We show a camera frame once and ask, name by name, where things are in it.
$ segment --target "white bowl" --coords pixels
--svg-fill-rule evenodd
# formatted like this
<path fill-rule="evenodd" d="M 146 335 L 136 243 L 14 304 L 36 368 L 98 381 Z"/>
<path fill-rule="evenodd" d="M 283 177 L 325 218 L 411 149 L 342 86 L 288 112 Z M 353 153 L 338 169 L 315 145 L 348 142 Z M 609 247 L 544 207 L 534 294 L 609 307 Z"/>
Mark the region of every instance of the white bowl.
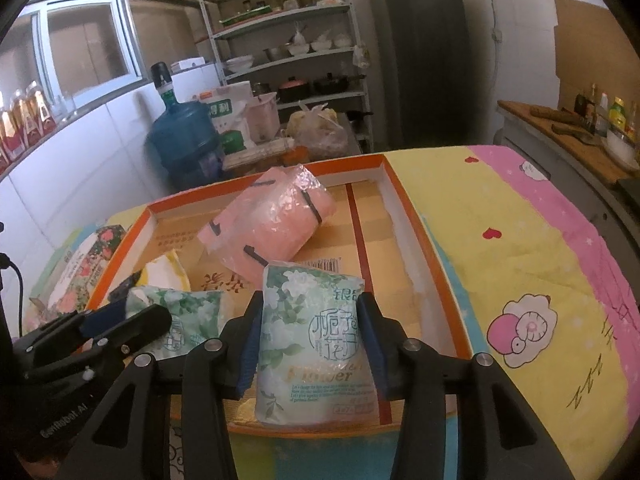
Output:
<path fill-rule="evenodd" d="M 616 158 L 628 168 L 632 168 L 633 170 L 638 168 L 634 147 L 611 130 L 607 132 L 606 147 L 609 154 L 613 155 L 613 158 Z"/>
<path fill-rule="evenodd" d="M 302 54 L 306 54 L 307 52 L 309 52 L 310 48 L 311 45 L 309 45 L 308 43 L 302 45 L 287 45 L 287 50 L 292 56 L 302 56 Z"/>
<path fill-rule="evenodd" d="M 254 65 L 254 56 L 241 56 L 229 59 L 226 67 L 234 74 L 249 70 Z"/>
<path fill-rule="evenodd" d="M 326 41 L 314 41 L 311 44 L 311 48 L 316 52 L 320 52 L 322 50 L 329 50 L 332 47 L 333 42 L 331 40 Z"/>
<path fill-rule="evenodd" d="M 337 36 L 334 39 L 334 44 L 336 46 L 336 48 L 349 48 L 351 45 L 353 45 L 353 41 L 351 41 L 351 38 L 349 36 L 347 36 L 346 34 Z"/>

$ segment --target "window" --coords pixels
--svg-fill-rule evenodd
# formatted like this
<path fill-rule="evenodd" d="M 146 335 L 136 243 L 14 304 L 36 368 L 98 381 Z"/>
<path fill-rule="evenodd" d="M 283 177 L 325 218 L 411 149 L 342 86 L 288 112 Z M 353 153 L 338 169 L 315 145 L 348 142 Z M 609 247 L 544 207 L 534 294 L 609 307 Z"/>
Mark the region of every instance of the window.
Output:
<path fill-rule="evenodd" d="M 41 80 L 33 47 L 33 20 L 33 14 L 18 18 L 0 44 L 0 91 L 5 103 L 16 89 L 24 90 L 31 81 Z"/>
<path fill-rule="evenodd" d="M 186 13 L 191 9 L 142 0 L 131 0 L 129 5 L 146 66 L 158 61 L 171 66 L 181 59 L 199 56 Z"/>
<path fill-rule="evenodd" d="M 25 7 L 21 16 L 36 16 L 34 56 L 42 60 L 34 79 L 50 99 L 71 95 L 81 107 L 141 78 L 122 9 L 121 0 L 49 0 Z"/>

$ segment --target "red heart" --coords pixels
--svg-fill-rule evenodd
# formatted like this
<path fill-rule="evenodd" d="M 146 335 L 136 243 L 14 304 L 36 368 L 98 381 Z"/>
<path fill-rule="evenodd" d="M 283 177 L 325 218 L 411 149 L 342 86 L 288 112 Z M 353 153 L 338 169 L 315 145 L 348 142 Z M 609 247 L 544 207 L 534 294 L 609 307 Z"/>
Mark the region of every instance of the red heart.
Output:
<path fill-rule="evenodd" d="M 491 229 L 490 227 L 482 233 L 482 238 L 485 240 L 491 240 L 491 238 L 502 238 L 502 233 L 497 229 Z"/>

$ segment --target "black bottle cap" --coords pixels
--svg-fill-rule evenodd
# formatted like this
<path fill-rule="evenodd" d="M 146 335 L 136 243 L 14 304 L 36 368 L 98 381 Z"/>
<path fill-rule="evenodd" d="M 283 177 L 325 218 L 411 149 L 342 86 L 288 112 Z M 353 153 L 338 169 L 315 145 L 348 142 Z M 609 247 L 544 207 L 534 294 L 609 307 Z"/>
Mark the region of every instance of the black bottle cap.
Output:
<path fill-rule="evenodd" d="M 152 65 L 151 77 L 154 80 L 154 85 L 156 85 L 156 88 L 160 88 L 161 86 L 164 86 L 167 83 L 171 83 L 173 81 L 171 79 L 171 72 L 169 72 L 169 67 L 164 61 Z"/>

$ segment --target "window frame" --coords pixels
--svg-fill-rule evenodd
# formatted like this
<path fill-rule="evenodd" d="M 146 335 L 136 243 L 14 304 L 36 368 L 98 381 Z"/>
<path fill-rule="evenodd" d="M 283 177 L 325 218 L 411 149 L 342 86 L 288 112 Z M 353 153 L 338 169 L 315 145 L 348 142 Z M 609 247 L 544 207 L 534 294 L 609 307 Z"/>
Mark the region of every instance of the window frame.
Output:
<path fill-rule="evenodd" d="M 77 108 L 87 106 L 101 97 L 124 88 L 132 83 L 142 81 L 143 76 L 138 60 L 134 54 L 134 43 L 126 25 L 126 6 L 123 0 L 46 0 L 24 7 L 20 16 L 32 15 L 33 46 L 36 52 L 36 65 L 40 83 L 51 102 L 62 95 L 60 82 L 56 72 L 49 37 L 49 12 L 61 9 L 72 9 L 89 5 L 109 5 L 113 19 L 114 31 L 120 47 L 127 73 L 97 86 L 84 89 L 73 94 Z"/>

